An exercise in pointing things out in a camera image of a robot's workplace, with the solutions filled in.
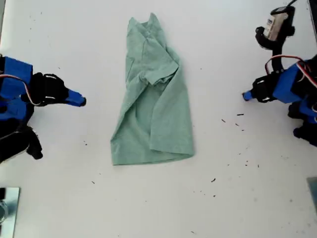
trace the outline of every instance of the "white tabletop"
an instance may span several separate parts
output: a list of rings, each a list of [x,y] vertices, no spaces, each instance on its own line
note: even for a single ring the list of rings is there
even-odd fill
[[[315,238],[306,178],[317,176],[317,148],[293,136],[301,122],[287,117],[287,105],[241,97],[271,55],[255,29],[283,5],[7,0],[0,52],[87,97],[84,108],[36,108],[30,125],[44,158],[1,164],[0,186],[21,188],[15,238]],[[309,59],[317,53],[309,7],[295,7],[284,53]],[[114,167],[109,141],[125,92],[127,24],[151,12],[184,64],[197,154]]]

